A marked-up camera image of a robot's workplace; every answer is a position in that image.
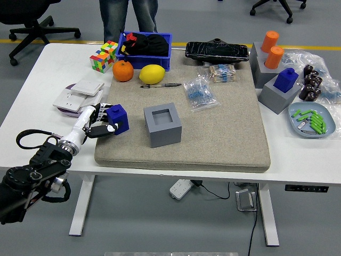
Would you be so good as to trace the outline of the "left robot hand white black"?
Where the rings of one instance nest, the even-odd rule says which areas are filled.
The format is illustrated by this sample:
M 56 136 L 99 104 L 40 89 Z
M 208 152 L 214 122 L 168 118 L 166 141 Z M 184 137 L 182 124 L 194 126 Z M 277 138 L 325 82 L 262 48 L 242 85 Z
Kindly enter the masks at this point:
M 95 122 L 108 122 L 107 110 L 112 107 L 108 103 L 90 105 L 81 113 L 71 132 L 63 138 L 80 147 L 89 138 L 100 138 L 112 135 L 121 127 L 121 122 L 91 127 Z

